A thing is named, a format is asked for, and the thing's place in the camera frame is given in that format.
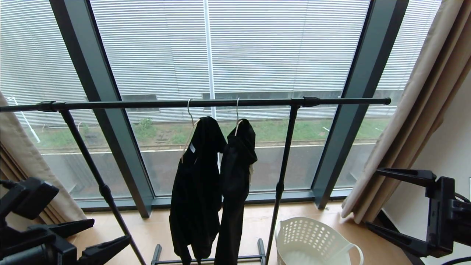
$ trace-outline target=brown curtain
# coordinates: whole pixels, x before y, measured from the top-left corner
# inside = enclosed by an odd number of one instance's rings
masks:
[[[471,1],[444,0],[398,108],[377,141],[342,217],[373,221],[400,181],[374,176],[378,167],[410,168],[471,68]]]
[[[7,102],[0,93],[0,106],[6,105]],[[36,223],[59,224],[86,218],[29,140],[15,114],[11,112],[0,113],[0,157],[2,179],[18,182],[35,176],[60,189],[56,197],[34,220]]]

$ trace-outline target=metal hook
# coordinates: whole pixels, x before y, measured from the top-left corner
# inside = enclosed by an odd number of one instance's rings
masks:
[[[194,126],[195,122],[193,121],[193,115],[191,115],[191,113],[190,113],[190,101],[191,101],[191,99],[188,100],[187,110],[188,110],[188,114],[190,114],[190,117],[191,117],[191,124]]]
[[[239,99],[237,98],[237,103],[235,104],[235,112],[237,113],[237,120],[235,121],[236,124],[239,122]]]

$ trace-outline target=black jacket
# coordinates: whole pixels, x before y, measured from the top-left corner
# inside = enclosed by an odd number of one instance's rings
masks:
[[[174,252],[184,265],[191,262],[188,245],[200,261],[211,254],[212,243],[219,232],[218,153],[223,152],[225,145],[217,121],[203,117],[196,126],[183,163],[179,161],[169,220]]]
[[[249,121],[239,124],[227,137],[221,161],[220,185],[224,196],[215,265],[236,265],[242,236],[244,202],[249,194],[249,167],[257,161],[255,132]]]

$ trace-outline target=glass pane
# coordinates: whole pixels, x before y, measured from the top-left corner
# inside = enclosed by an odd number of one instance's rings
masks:
[[[203,0],[91,0],[118,90],[129,100],[209,94]],[[192,108],[195,119],[211,115]],[[186,108],[127,109],[157,195],[170,195],[192,127]]]
[[[0,5],[0,90],[10,105],[84,101],[49,1]],[[89,110],[73,111],[79,131],[115,197],[130,197],[108,144]],[[101,198],[95,179],[59,113],[16,112],[52,172],[75,199]]]
[[[361,176],[376,140],[396,111],[440,3],[440,0],[409,1],[391,55],[374,94],[375,98],[391,97],[391,104],[368,108],[336,188],[351,188]]]
[[[339,97],[368,4],[367,0],[209,0],[215,97]],[[216,110],[227,134],[235,126],[235,109]],[[286,172],[287,190],[311,187],[335,111],[336,106],[299,110]],[[289,108],[243,107],[239,117],[249,119],[257,134],[258,161],[251,191],[274,190]]]

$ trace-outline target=street light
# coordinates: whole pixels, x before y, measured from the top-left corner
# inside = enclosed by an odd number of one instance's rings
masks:
[[[13,100],[13,102],[15,103],[15,105],[18,105],[18,102],[16,101],[15,97],[7,97],[7,100]],[[29,124],[28,119],[27,119],[26,116],[24,115],[23,111],[20,111],[20,112],[21,112],[21,115],[23,116],[24,120],[26,121],[26,124],[28,124],[28,127],[30,128],[32,134],[33,134],[34,137],[36,138],[36,141],[37,141],[38,143],[41,142],[41,140],[39,140],[38,135],[36,134],[36,132],[34,131],[34,129],[31,127],[31,124]]]

